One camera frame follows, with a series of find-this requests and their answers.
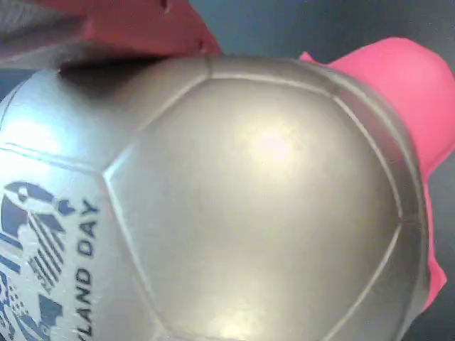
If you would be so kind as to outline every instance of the silver soccer ball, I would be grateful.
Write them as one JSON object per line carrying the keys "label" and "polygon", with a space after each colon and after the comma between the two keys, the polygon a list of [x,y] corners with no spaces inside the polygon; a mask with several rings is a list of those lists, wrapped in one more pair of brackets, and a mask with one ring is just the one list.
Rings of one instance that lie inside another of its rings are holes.
{"label": "silver soccer ball", "polygon": [[407,132],[352,79],[213,58],[0,104],[5,340],[392,341],[428,294]]}

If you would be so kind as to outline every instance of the ball panel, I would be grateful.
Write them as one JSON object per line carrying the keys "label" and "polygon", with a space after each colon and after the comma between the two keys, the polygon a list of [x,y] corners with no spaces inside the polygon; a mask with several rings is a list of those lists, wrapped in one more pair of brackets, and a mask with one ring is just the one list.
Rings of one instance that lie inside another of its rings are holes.
{"label": "ball panel", "polygon": [[[388,262],[367,295],[324,340],[401,340],[414,318],[409,304],[415,294],[421,258],[421,236],[416,225],[418,222],[403,224]],[[402,280],[403,274],[408,281]],[[420,308],[425,299],[418,302]]]}
{"label": "ball panel", "polygon": [[208,77],[204,60],[112,67],[38,72],[7,109],[0,140],[102,171],[138,130]]}
{"label": "ball panel", "polygon": [[0,164],[0,333],[152,340],[160,325],[102,180],[2,148]]}
{"label": "ball panel", "polygon": [[318,340],[365,288],[398,223],[348,115],[270,82],[193,89],[107,182],[158,309],[192,335]]}

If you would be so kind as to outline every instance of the red fabric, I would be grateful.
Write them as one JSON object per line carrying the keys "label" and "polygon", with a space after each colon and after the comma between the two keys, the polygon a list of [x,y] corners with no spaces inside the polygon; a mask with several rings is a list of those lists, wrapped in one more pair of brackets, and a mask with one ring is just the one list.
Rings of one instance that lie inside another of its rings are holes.
{"label": "red fabric", "polygon": [[[301,60],[314,62],[308,53]],[[431,274],[427,308],[446,283],[434,255],[428,177],[455,148],[455,79],[435,53],[410,40],[390,38],[327,65],[370,85],[402,117],[415,144],[428,209]]]}

